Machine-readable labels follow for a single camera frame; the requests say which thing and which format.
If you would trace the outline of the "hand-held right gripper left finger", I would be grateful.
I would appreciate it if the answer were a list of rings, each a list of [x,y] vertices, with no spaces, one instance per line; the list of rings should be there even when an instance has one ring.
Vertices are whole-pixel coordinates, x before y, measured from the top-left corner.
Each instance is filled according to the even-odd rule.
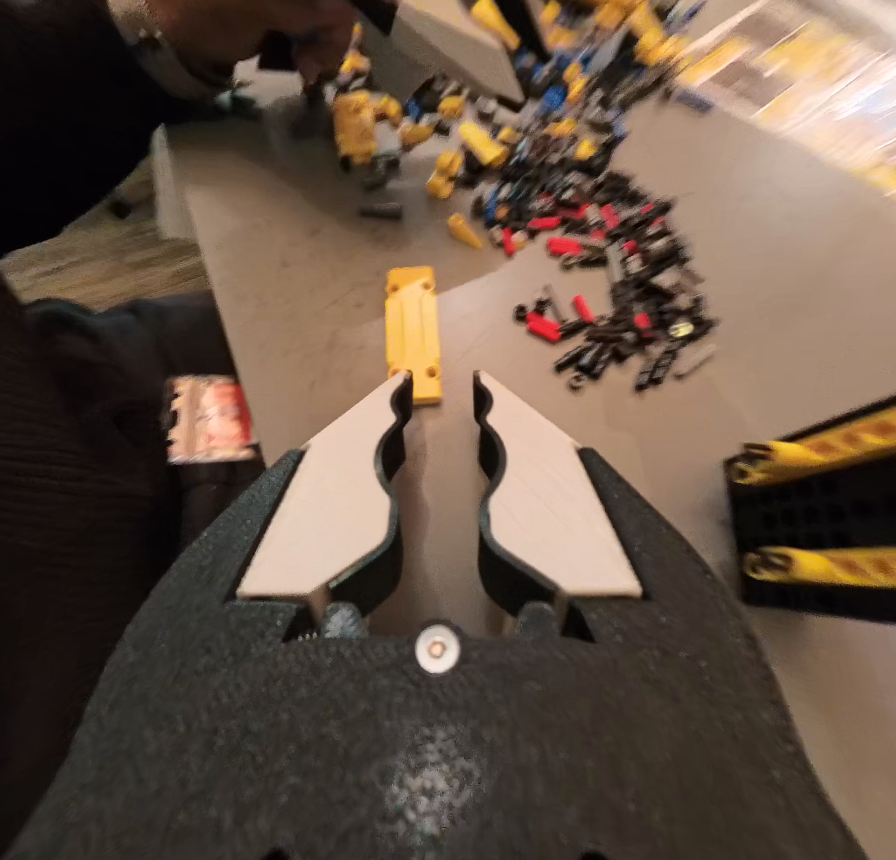
[[[393,481],[406,461],[412,374],[398,372],[301,448],[237,586],[243,601],[284,601],[321,622],[333,603],[368,618],[403,565]]]

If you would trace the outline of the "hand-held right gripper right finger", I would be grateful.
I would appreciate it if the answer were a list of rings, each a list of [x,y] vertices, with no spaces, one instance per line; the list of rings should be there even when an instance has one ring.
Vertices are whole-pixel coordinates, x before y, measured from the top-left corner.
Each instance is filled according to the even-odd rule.
[[[594,453],[483,370],[473,374],[473,414],[487,481],[477,512],[487,597],[509,617],[547,605],[563,625],[581,601],[643,599],[588,473]]]

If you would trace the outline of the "person's dark trouser leg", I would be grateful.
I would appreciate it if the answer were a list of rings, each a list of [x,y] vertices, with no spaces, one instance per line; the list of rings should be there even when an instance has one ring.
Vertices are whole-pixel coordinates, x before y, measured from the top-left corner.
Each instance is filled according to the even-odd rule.
[[[148,487],[181,544],[196,539],[263,473],[257,450],[239,461],[168,462],[173,380],[237,375],[209,292],[104,311],[49,298],[24,312],[32,343],[93,456]]]

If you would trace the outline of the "pile of small building pieces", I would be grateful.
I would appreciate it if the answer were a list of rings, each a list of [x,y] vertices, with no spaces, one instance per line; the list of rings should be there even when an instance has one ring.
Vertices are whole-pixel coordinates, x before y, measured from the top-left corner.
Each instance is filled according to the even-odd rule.
[[[442,75],[398,98],[375,82],[356,23],[324,92],[337,159],[347,171],[364,171],[364,188],[376,191],[409,153],[437,138],[427,199],[459,204],[468,194],[469,212],[449,216],[465,216],[484,246],[513,259],[544,238],[542,249],[564,271],[606,268],[607,315],[595,316],[581,294],[560,304],[547,286],[512,316],[548,343],[579,339],[554,364],[571,372],[572,390],[645,351],[639,392],[661,384],[683,347],[714,321],[693,293],[691,255],[667,225],[675,200],[644,193],[610,162],[625,138],[627,109],[669,91],[685,65],[683,29],[700,6],[682,13],[680,0],[541,2],[549,56],[507,52],[521,105]]]

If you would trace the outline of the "red and silver packet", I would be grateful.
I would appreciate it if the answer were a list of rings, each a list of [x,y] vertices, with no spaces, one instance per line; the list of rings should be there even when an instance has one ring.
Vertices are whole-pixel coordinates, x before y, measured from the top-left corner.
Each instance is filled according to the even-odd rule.
[[[248,402],[229,375],[190,374],[168,380],[162,425],[170,465],[259,461]]]

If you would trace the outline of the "person's left forearm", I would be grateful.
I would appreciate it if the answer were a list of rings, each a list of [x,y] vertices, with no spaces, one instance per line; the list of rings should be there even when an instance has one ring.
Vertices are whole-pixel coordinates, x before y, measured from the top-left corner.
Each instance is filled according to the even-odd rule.
[[[151,80],[106,0],[1,0],[1,252],[53,238],[189,107]]]

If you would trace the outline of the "person's torso in dark sweater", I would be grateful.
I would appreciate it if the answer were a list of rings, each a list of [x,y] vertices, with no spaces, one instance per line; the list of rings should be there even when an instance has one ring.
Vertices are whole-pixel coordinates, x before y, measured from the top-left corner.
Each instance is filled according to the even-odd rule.
[[[1,829],[15,840],[69,749],[84,704],[170,561],[150,489],[81,437],[2,282]]]

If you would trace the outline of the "silver wristwatch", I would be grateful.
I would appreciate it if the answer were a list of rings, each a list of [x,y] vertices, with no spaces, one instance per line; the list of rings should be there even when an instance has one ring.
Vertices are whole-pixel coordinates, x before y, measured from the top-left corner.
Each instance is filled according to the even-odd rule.
[[[172,44],[146,0],[106,0],[120,36],[140,68],[168,95],[204,101],[230,91],[233,69],[189,63]]]

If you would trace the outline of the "person's left hand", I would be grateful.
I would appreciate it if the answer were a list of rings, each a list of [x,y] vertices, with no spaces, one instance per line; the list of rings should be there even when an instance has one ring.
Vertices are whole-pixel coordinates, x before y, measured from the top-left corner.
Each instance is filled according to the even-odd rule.
[[[357,15],[346,0],[144,0],[180,58],[232,69],[257,56],[268,33],[298,37],[293,61],[313,84],[337,70]]]

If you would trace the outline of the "yellow flat panel piece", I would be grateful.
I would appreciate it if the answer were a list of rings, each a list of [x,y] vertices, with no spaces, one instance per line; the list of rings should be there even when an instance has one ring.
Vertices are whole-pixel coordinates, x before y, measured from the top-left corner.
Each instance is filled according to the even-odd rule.
[[[392,269],[385,289],[385,359],[388,377],[409,372],[416,406],[442,401],[442,360],[434,270]]]

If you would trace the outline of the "yellow and black brick model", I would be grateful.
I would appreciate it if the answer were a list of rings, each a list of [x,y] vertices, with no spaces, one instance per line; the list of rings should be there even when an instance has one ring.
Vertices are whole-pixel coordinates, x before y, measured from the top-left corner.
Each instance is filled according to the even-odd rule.
[[[895,622],[894,397],[724,460],[745,604]]]

